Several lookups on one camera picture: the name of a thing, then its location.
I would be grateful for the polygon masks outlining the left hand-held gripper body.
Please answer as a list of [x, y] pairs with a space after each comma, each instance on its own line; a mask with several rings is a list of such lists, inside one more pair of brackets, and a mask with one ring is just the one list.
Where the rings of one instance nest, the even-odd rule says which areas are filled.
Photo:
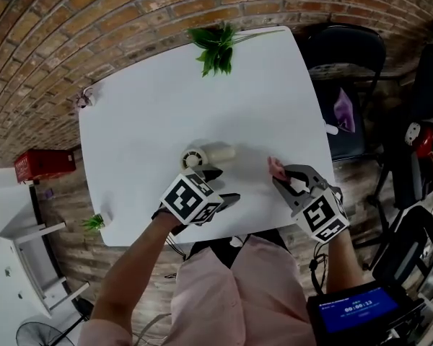
[[183, 170], [165, 190], [160, 198], [160, 206], [153, 214], [154, 219], [160, 213], [170, 213], [181, 224], [188, 226], [210, 221], [223, 203], [220, 195], [203, 181], [197, 171], [200, 169], [218, 169], [217, 167], [188, 167]]

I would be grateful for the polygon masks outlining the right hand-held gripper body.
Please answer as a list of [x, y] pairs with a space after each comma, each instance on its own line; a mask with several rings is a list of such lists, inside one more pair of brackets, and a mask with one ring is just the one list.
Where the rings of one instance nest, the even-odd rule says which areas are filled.
[[318, 172], [312, 181], [303, 182], [302, 209], [292, 212], [292, 219], [310, 238], [326, 244], [349, 227], [342, 192]]

